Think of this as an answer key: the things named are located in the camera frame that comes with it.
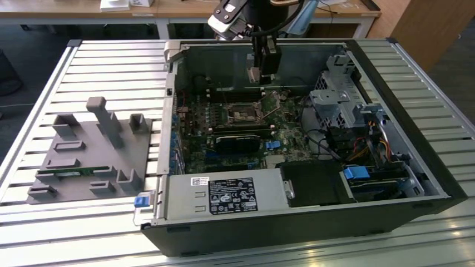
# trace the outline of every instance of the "wooden desk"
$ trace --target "wooden desk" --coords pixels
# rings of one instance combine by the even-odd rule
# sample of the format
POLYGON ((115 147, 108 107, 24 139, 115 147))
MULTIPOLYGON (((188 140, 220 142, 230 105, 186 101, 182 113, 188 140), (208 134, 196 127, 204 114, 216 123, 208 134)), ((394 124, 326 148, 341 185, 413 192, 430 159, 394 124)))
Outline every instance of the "wooden desk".
MULTIPOLYGON (((170 39, 168 25, 207 23, 218 0, 155 0, 151 7, 100 12, 100 0, 0 0, 0 24, 156 24, 162 39, 170 39)), ((365 38, 379 11, 361 0, 331 6, 334 16, 318 9, 312 23, 358 24, 355 38, 365 38)))
MULTIPOLYGON (((160 22, 160 36, 170 38, 167 25, 174 23, 207 23, 219 0, 159 0, 156 17, 160 22)), ((373 11, 361 0, 349 0, 345 4, 331 5, 334 16, 330 12, 318 9, 312 24, 316 23, 351 23, 358 24, 354 38, 365 38, 373 22, 381 16, 381 11, 373 11)))
POLYGON ((0 24, 156 24, 151 7, 102 12, 100 0, 0 0, 0 24))
POLYGON ((475 16, 475 0, 374 0, 383 11, 370 38, 394 37, 427 72, 475 16))
POLYGON ((155 17, 158 1, 151 7, 102 12, 100 0, 0 0, 0 18, 134 18, 155 17))

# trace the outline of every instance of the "white label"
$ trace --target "white label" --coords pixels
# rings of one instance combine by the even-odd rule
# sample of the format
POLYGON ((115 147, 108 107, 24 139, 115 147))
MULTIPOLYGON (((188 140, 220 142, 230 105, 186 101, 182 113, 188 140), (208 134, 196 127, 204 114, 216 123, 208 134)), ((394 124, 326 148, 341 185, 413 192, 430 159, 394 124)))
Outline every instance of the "white label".
POLYGON ((208 185, 210 177, 192 177, 192 185, 208 185))
POLYGON ((150 13, 132 13, 132 17, 152 17, 154 14, 150 13))
POLYGON ((56 174, 56 176, 59 177, 66 177, 66 176, 80 176, 80 172, 79 171, 72 171, 72 172, 62 172, 59 174, 56 174))

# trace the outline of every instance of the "warning symbols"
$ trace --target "warning symbols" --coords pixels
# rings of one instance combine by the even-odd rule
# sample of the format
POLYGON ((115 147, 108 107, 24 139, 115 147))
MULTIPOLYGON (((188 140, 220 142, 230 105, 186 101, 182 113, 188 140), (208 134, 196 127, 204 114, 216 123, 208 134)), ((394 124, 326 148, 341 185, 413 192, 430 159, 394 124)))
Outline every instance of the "warning symbols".
POLYGON ((258 211, 252 178, 208 181, 210 212, 214 215, 258 211))

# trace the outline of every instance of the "blue latch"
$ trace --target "blue latch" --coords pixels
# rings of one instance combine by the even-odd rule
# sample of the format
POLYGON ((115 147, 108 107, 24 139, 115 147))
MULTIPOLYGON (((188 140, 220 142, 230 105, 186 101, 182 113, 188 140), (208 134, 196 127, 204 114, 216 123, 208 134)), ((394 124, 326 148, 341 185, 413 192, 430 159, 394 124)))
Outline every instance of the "blue latch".
POLYGON ((266 149, 278 149, 280 147, 280 141, 266 142, 266 149))
POLYGON ((365 166, 350 166, 343 170, 347 180, 351 179, 369 179, 370 174, 365 166))
POLYGON ((150 206, 150 196, 136 196, 134 201, 135 207, 148 207, 150 206))

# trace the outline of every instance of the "barcode sticker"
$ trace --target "barcode sticker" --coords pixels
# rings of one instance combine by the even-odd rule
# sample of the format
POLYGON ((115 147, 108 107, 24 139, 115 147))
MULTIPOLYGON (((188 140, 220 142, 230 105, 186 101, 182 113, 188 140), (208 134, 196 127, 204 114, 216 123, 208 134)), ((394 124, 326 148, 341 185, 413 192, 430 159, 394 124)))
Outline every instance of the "barcode sticker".
POLYGON ((208 185, 210 177, 192 177, 192 185, 208 185))
POLYGON ((132 17, 152 17, 151 13, 132 13, 132 17))

